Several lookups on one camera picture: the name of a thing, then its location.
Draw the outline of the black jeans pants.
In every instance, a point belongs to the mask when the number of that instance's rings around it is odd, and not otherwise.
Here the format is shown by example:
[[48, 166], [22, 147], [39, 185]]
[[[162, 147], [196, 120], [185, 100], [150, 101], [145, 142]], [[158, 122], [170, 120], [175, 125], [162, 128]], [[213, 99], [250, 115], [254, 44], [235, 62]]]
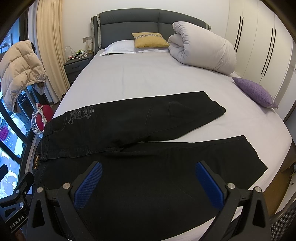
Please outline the black jeans pants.
[[78, 213], [97, 240], [165, 240], [217, 215], [195, 175], [204, 161], [226, 182], [250, 188], [266, 171], [244, 136], [178, 138], [225, 113], [205, 92], [86, 106], [52, 119], [36, 153], [36, 187], [73, 182], [93, 162], [102, 176]]

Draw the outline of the black mesh chair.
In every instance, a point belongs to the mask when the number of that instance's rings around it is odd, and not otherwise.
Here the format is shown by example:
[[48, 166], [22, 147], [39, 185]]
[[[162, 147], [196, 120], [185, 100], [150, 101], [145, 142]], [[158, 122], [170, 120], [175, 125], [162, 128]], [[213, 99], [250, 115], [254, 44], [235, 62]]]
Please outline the black mesh chair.
[[290, 207], [283, 216], [270, 225], [271, 240], [281, 240], [295, 220], [295, 205]]

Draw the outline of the purple cushion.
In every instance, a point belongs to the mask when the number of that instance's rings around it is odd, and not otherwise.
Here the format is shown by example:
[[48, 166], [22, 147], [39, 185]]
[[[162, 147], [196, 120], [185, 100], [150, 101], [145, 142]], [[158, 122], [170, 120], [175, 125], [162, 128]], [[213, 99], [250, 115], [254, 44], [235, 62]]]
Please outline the purple cushion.
[[235, 84], [254, 102], [264, 108], [278, 108], [273, 96], [260, 84], [248, 79], [233, 77]]

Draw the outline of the bed with white sheet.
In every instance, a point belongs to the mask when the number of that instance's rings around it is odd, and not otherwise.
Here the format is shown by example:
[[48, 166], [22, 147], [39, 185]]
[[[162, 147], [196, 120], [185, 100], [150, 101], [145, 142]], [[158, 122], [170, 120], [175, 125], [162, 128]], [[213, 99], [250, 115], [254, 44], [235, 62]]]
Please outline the bed with white sheet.
[[[96, 55], [75, 80], [54, 118], [68, 111], [107, 102], [201, 91], [226, 111], [178, 141], [195, 143], [244, 136], [267, 167], [250, 188], [266, 189], [292, 143], [279, 115], [251, 100], [232, 77], [183, 65], [169, 53]], [[212, 220], [165, 240], [198, 240]]]

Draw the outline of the dark grey nightstand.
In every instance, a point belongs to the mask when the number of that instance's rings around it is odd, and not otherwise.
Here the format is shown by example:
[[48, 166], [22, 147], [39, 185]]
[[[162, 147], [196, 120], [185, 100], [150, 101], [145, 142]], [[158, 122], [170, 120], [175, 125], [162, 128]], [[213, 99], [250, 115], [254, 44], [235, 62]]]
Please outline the dark grey nightstand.
[[69, 81], [69, 84], [72, 85], [81, 71], [90, 63], [94, 54], [88, 54], [84, 58], [76, 58], [67, 61], [64, 64], [64, 69]]

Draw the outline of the beige puffer jacket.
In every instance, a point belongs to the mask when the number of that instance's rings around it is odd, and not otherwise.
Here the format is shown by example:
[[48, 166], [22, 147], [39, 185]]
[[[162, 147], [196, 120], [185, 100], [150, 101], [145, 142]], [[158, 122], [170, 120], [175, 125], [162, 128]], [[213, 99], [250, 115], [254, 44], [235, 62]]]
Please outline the beige puffer jacket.
[[44, 94], [48, 77], [33, 50], [31, 41], [20, 41], [8, 49], [1, 60], [1, 91], [8, 111], [18, 113], [18, 96], [31, 86]]

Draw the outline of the rolled white duvet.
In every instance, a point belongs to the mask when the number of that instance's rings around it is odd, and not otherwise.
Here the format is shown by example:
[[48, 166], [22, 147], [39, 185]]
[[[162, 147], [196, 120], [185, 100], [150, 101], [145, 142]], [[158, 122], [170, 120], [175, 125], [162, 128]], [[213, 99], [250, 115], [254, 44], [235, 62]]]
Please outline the rolled white duvet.
[[169, 53], [180, 63], [230, 75], [236, 68], [236, 53], [227, 39], [189, 22], [174, 22], [168, 38]]

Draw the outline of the white pillow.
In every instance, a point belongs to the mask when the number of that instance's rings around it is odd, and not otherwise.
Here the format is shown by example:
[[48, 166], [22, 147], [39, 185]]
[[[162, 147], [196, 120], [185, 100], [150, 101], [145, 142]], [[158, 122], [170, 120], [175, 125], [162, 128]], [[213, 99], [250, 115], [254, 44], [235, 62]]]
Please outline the white pillow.
[[136, 52], [136, 48], [134, 45], [134, 40], [121, 40], [121, 41], [116, 41], [110, 44], [99, 55], [104, 56], [109, 54], [128, 54], [128, 53], [135, 53], [135, 52]]

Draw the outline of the white wardrobe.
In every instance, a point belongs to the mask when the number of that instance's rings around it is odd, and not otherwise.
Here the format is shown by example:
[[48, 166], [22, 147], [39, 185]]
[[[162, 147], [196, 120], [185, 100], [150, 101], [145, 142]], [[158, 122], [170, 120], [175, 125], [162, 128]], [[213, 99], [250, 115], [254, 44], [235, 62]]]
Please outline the white wardrobe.
[[275, 98], [277, 112], [285, 118], [281, 101], [292, 78], [294, 41], [280, 20], [262, 1], [230, 1], [225, 38], [235, 49], [235, 72], [252, 80]]

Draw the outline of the yellow cushion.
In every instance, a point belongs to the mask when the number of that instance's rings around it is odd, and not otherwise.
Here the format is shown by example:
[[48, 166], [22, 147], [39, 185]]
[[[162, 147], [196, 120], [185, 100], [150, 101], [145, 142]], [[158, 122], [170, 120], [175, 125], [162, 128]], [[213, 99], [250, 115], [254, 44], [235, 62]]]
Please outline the yellow cushion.
[[170, 44], [160, 33], [140, 32], [132, 33], [136, 48], [167, 48]]

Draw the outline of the dark grey padded headboard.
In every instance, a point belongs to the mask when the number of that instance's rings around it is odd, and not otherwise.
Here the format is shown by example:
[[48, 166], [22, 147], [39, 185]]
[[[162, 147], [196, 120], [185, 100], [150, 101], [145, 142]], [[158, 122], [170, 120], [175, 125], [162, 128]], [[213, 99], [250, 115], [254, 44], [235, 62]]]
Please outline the dark grey padded headboard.
[[174, 22], [189, 22], [211, 30], [206, 22], [182, 13], [162, 9], [116, 9], [104, 11], [91, 18], [93, 52], [106, 48], [110, 44], [133, 39], [132, 33], [160, 33], [165, 40], [175, 32]]

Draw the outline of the beige curtain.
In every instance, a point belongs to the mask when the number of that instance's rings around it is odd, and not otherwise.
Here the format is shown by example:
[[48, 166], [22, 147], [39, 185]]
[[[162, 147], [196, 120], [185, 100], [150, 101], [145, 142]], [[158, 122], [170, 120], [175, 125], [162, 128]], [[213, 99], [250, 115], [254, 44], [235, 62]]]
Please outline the beige curtain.
[[62, 1], [39, 1], [36, 16], [37, 41], [48, 75], [54, 102], [60, 101], [70, 84], [64, 69]]

